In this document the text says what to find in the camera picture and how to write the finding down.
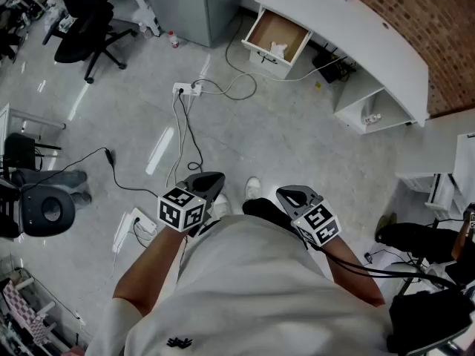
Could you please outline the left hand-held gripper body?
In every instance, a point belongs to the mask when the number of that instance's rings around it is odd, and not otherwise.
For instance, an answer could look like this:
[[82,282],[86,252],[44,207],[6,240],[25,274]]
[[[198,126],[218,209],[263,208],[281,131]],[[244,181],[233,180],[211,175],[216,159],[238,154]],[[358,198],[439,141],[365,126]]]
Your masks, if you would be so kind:
[[175,231],[195,236],[215,217],[214,201],[225,183],[225,174],[196,173],[158,198],[158,220]]

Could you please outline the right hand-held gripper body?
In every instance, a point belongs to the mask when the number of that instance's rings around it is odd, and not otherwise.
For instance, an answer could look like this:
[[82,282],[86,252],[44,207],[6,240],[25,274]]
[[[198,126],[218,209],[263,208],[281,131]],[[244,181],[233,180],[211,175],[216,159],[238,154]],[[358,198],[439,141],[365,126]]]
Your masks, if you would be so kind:
[[304,185],[276,190],[276,197],[291,218],[292,227],[315,247],[322,247],[341,233],[335,210],[329,202]]

